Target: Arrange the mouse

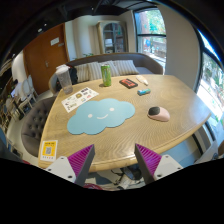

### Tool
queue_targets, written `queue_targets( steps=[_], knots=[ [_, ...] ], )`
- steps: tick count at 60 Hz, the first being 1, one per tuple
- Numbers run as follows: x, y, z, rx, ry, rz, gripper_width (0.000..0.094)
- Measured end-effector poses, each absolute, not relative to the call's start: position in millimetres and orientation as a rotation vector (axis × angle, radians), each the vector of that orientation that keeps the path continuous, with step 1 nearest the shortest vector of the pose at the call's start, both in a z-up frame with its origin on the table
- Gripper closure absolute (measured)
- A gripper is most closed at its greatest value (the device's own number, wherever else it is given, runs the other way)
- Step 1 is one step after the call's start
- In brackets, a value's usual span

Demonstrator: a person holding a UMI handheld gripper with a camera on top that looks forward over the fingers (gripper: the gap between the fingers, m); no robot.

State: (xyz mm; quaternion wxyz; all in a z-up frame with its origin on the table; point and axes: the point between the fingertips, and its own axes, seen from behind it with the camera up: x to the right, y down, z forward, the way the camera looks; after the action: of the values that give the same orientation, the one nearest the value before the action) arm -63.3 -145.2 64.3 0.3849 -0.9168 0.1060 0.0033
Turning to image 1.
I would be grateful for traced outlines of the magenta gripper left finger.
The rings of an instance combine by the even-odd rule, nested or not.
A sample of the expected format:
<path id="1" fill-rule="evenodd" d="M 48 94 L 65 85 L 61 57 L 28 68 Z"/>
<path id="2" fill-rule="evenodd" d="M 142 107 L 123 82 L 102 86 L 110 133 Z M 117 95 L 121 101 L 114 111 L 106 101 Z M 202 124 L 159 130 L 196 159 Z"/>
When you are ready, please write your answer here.
<path id="1" fill-rule="evenodd" d="M 68 180 L 76 185 L 83 186 L 95 156 L 94 145 L 89 145 L 69 157 L 60 156 L 46 171 Z"/>

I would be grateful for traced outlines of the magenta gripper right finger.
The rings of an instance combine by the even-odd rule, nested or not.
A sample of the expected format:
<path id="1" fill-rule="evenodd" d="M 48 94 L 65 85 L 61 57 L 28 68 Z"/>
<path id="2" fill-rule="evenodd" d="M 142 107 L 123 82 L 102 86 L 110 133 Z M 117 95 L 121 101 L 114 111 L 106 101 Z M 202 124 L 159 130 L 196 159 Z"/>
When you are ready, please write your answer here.
<path id="1" fill-rule="evenodd" d="M 171 156 L 157 154 L 140 144 L 135 144 L 134 153 L 146 184 L 182 169 L 182 166 Z"/>

